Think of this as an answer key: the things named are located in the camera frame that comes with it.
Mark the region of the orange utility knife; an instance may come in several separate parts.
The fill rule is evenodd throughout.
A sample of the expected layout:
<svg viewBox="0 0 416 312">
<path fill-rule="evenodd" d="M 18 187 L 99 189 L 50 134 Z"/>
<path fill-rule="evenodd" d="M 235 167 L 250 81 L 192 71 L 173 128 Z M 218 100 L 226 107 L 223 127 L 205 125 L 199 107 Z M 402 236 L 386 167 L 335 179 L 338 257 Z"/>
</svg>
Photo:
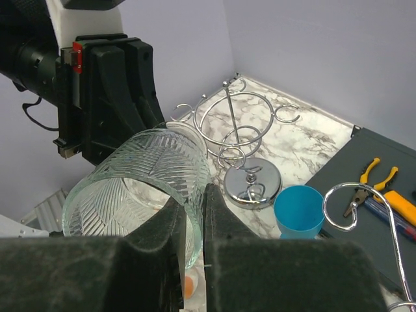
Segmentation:
<svg viewBox="0 0 416 312">
<path fill-rule="evenodd" d="M 391 207 L 402 215 L 408 222 L 415 222 L 415 206 L 395 190 L 384 194 Z"/>
</svg>

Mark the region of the ribbed clear wine glass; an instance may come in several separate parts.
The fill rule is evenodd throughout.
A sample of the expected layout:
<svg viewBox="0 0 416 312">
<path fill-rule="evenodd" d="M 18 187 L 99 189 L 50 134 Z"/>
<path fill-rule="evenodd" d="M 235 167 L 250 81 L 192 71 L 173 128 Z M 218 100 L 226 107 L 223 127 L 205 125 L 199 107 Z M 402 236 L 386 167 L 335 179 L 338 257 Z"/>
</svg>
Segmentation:
<svg viewBox="0 0 416 312">
<path fill-rule="evenodd" d="M 173 198 L 187 214 L 185 267 L 193 267 L 202 250 L 203 193 L 211 181 L 207 158 L 204 139 L 184 122 L 133 135 L 70 191 L 64 236 L 126 236 Z"/>
</svg>

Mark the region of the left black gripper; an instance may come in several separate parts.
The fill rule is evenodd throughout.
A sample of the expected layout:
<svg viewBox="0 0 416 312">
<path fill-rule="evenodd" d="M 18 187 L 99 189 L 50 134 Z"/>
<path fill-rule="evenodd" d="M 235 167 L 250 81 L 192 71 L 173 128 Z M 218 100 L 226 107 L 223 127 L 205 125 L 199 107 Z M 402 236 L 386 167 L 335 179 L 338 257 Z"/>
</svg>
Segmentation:
<svg viewBox="0 0 416 312">
<path fill-rule="evenodd" d="M 81 153 L 97 166 L 134 134 L 164 122 L 153 48 L 138 38 L 128 41 L 126 34 L 78 36 L 60 50 L 54 141 L 60 156 Z"/>
</svg>

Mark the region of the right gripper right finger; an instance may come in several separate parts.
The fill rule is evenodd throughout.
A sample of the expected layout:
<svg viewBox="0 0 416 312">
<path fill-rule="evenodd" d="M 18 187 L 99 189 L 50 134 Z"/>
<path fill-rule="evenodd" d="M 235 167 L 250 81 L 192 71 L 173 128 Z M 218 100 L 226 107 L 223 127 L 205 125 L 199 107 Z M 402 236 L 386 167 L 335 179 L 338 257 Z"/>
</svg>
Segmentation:
<svg viewBox="0 0 416 312">
<path fill-rule="evenodd" d="M 262 239 L 206 186 L 203 259 L 208 311 L 386 311 L 367 254 L 336 240 Z"/>
</svg>

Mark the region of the aluminium extrusion frame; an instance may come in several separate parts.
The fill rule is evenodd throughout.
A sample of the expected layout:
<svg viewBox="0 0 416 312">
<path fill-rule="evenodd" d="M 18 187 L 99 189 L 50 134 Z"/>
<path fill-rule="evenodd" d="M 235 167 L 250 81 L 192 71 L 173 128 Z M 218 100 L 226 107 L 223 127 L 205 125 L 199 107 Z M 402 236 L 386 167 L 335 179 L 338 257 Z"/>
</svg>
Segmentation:
<svg viewBox="0 0 416 312">
<path fill-rule="evenodd" d="M 21 218 L 20 223 L 48 232 L 62 232 L 62 209 L 68 192 L 60 189 Z"/>
</svg>

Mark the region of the dark grey tool tray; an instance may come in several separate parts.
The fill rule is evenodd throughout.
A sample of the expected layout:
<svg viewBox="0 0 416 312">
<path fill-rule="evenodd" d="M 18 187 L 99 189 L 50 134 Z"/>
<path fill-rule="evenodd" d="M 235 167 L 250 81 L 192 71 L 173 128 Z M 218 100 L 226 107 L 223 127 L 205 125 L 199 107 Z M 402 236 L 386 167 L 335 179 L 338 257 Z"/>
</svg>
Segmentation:
<svg viewBox="0 0 416 312">
<path fill-rule="evenodd" d="M 325 194 L 339 183 L 358 182 L 364 167 L 375 157 L 380 163 L 370 172 L 370 185 L 383 181 L 396 166 L 399 171 L 390 188 L 414 203 L 415 150 L 365 128 L 359 130 L 307 185 Z"/>
</svg>

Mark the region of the orange plastic goblet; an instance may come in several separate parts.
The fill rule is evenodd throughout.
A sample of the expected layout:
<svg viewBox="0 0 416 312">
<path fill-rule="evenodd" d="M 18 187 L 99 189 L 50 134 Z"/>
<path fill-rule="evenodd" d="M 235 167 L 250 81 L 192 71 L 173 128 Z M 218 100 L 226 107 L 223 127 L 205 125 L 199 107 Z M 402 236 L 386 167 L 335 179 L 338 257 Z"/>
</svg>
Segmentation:
<svg viewBox="0 0 416 312">
<path fill-rule="evenodd" d="M 199 277 L 195 272 L 187 272 L 185 274 L 184 298 L 189 299 L 195 293 L 198 287 Z"/>
</svg>

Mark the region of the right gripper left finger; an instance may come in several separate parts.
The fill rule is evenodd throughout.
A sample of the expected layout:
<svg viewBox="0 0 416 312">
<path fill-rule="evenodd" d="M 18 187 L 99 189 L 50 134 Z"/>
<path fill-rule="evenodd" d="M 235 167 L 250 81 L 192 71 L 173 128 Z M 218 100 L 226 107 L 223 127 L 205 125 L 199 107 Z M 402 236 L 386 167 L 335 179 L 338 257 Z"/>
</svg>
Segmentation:
<svg viewBox="0 0 416 312">
<path fill-rule="evenodd" d="M 179 311 L 185 211 L 175 200 L 125 237 L 1 240 L 2 311 Z"/>
</svg>

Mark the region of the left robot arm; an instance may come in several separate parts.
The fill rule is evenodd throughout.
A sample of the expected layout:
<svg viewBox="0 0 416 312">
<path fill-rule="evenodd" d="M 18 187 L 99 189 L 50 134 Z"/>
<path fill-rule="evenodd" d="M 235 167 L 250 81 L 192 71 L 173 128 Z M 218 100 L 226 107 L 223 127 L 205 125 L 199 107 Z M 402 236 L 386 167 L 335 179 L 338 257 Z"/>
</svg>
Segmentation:
<svg viewBox="0 0 416 312">
<path fill-rule="evenodd" d="M 101 163 L 164 122 L 153 48 L 124 33 L 119 1 L 2 1 L 1 73 L 58 110 L 64 158 Z"/>
</svg>

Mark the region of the scroll arm chrome glass rack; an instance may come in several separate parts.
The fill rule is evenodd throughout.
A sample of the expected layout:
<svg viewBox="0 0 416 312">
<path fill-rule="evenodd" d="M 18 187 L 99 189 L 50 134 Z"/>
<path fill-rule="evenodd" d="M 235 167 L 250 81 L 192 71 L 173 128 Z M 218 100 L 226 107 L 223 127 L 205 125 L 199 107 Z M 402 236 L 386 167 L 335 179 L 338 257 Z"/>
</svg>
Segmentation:
<svg viewBox="0 0 416 312">
<path fill-rule="evenodd" d="M 346 200 L 338 203 L 333 197 L 344 189 L 368 191 L 380 197 L 387 212 L 388 223 L 375 217 L 366 208 L 351 201 L 352 216 L 341 220 Z M 372 259 L 383 286 L 402 300 L 389 304 L 390 311 L 415 311 L 415 243 L 401 235 L 394 219 L 393 208 L 375 188 L 358 182 L 344 182 L 324 194 L 322 204 L 325 221 L 323 235 L 358 244 Z"/>
</svg>

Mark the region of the blue plastic goblet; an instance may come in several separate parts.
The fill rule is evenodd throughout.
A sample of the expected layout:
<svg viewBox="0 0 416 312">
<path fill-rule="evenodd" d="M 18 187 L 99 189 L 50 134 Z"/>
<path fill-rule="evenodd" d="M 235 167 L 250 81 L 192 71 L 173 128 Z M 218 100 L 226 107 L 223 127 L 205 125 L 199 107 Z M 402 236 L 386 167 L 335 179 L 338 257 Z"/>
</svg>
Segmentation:
<svg viewBox="0 0 416 312">
<path fill-rule="evenodd" d="M 322 204 L 322 194 L 307 185 L 282 190 L 274 202 L 280 239 L 315 239 L 324 223 Z"/>
</svg>

